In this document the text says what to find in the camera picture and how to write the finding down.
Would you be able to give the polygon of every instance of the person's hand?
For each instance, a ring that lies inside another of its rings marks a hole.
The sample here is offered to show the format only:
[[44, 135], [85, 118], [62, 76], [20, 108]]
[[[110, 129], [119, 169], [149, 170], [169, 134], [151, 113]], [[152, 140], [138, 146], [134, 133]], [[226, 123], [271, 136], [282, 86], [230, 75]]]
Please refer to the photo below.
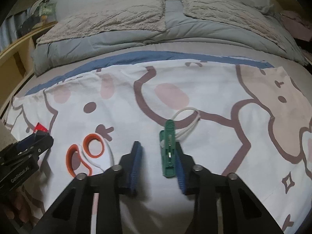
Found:
[[7, 218], [14, 219], [14, 217], [16, 217], [16, 213], [17, 217], [22, 222], [29, 222], [29, 219], [31, 217], [31, 210], [24, 196], [19, 191], [16, 191], [13, 194], [10, 194], [8, 196], [8, 199], [11, 202], [11, 205], [0, 204], [0, 207], [3, 208], [4, 213], [7, 215]]

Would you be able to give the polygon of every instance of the finger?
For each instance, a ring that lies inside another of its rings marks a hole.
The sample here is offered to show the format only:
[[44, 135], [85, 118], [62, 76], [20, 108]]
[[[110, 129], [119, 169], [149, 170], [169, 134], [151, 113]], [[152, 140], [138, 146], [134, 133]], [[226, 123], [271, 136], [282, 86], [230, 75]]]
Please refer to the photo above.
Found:
[[29, 222], [32, 213], [25, 197], [21, 195], [21, 198], [21, 210], [18, 216], [22, 222]]
[[10, 208], [3, 204], [0, 204], [0, 206], [2, 207], [4, 213], [7, 215], [7, 218], [14, 219], [14, 213], [12, 210], [10, 210]]
[[17, 210], [22, 209], [23, 200], [24, 200], [24, 196], [21, 193], [17, 193], [15, 200], [13, 202], [13, 205]]

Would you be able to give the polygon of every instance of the wooden shelf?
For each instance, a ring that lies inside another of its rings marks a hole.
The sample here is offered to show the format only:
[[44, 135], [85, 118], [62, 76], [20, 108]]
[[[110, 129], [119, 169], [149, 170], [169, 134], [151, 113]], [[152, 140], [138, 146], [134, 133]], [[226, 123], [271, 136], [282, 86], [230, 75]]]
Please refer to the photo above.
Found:
[[35, 49], [33, 39], [46, 33], [57, 22], [48, 23], [17, 39], [0, 52], [0, 116], [12, 96], [33, 75], [31, 54]]

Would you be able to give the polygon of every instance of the blue fabric border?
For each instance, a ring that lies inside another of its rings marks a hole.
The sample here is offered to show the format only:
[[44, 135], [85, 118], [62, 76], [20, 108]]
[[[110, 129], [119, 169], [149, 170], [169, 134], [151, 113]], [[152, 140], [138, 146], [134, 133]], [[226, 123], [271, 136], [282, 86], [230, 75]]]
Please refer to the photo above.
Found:
[[77, 76], [81, 73], [89, 72], [98, 68], [106, 68], [111, 65], [136, 64], [141, 62], [158, 61], [158, 60], [178, 60], [178, 59], [195, 59], [202, 61], [221, 62], [229, 64], [244, 64], [257, 68], [273, 68], [273, 66], [266, 61], [254, 61], [249, 59], [239, 59], [226, 56], [213, 56], [206, 54], [187, 54], [170, 51], [134, 51], [125, 54], [118, 54], [103, 59], [88, 62], [62, 76], [57, 76], [52, 80], [39, 84], [30, 89], [25, 95], [34, 94], [42, 89], [51, 87], [60, 81], [67, 78]]

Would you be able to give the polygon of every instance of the brown dot pattern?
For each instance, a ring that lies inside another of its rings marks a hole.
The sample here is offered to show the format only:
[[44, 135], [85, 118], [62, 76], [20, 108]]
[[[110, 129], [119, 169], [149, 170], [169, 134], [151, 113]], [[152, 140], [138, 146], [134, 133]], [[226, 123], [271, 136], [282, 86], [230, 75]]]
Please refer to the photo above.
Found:
[[283, 96], [278, 96], [278, 100], [282, 103], [286, 103], [286, 99]]
[[276, 80], [274, 81], [274, 83], [278, 88], [280, 88], [280, 86], [284, 84], [284, 82], [278, 82]]
[[96, 109], [96, 103], [95, 102], [89, 102], [88, 104], [85, 105], [83, 108], [83, 111], [85, 113], [91, 113]]
[[109, 135], [109, 133], [111, 133], [113, 131], [114, 131], [113, 127], [109, 127], [107, 129], [103, 124], [100, 124], [96, 127], [96, 133], [100, 134], [102, 137], [107, 139], [109, 142], [112, 141], [112, 137]]
[[186, 62], [185, 66], [189, 67], [191, 63], [197, 64], [199, 67], [202, 67], [202, 64], [200, 62]]

